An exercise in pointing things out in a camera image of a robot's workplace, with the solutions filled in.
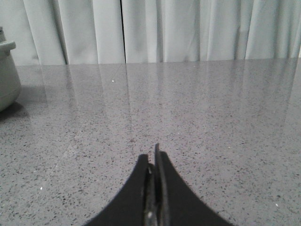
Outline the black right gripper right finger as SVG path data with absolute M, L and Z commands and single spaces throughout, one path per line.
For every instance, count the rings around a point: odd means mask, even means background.
M 155 194 L 159 226 L 230 226 L 187 186 L 166 152 L 155 145 Z

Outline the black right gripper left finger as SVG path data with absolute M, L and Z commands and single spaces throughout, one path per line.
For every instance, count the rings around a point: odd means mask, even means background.
M 141 154 L 121 190 L 87 226 L 143 226 L 149 179 L 148 155 Z

